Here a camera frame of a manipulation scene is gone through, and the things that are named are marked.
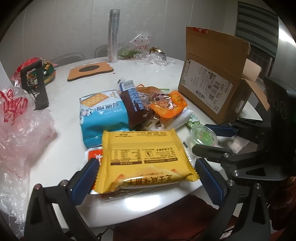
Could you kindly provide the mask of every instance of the blue gripper pad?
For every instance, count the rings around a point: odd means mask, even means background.
[[[227,186],[221,174],[214,171],[204,158],[196,160],[195,170],[213,204],[222,205],[227,194]]]
[[[237,130],[231,126],[219,126],[206,124],[206,127],[210,128],[219,137],[233,137],[237,135]]]
[[[81,171],[78,171],[70,180],[68,195],[76,205],[80,205],[96,180],[99,169],[99,161],[90,159]]]

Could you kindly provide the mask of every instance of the cracker package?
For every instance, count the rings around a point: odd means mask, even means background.
[[[95,184],[95,190],[101,194],[199,178],[174,129],[105,131],[103,154]]]
[[[80,98],[80,125],[87,148],[101,145],[103,131],[129,131],[128,115],[116,90]]]

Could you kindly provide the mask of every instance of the cardboard box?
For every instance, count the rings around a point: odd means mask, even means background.
[[[218,124],[236,118],[252,91],[268,109],[266,96],[255,83],[261,68],[246,60],[249,52],[249,43],[240,38],[186,27],[186,59],[179,92]]]

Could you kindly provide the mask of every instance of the plastic wrap roll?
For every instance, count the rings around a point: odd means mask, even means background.
[[[109,63],[117,62],[118,44],[117,35],[119,28],[120,9],[111,9],[108,24],[108,59]]]

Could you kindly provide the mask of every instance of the cracker image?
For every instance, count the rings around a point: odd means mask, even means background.
[[[124,174],[120,174],[110,185],[109,192],[114,192],[120,188],[123,181],[126,179]]]
[[[103,93],[98,93],[98,94],[95,94],[85,100],[83,100],[81,102],[81,104],[87,106],[87,107],[93,107],[94,105],[102,102],[103,100],[106,100],[108,99],[109,96],[107,95],[104,95]]]

